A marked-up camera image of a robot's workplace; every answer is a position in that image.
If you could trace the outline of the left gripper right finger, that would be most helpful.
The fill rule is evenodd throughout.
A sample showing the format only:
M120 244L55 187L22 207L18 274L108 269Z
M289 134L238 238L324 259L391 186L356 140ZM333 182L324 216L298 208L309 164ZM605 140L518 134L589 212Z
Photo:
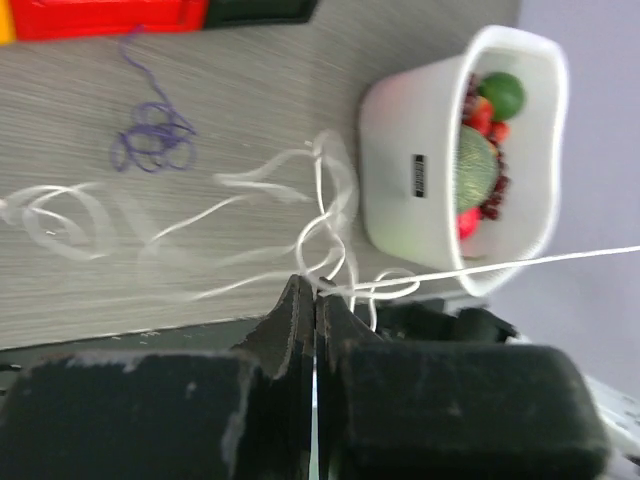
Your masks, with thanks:
M428 314L430 341L379 337L316 300L323 479L595 479L610 442L577 366L548 345L473 340ZM449 340L441 335L450 334Z

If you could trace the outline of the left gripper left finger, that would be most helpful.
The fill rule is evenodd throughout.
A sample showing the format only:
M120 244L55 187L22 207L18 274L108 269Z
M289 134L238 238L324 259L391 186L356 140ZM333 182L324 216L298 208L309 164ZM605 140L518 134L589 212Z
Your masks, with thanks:
M1 409L5 479L304 479L314 294L291 277L227 349L55 352Z

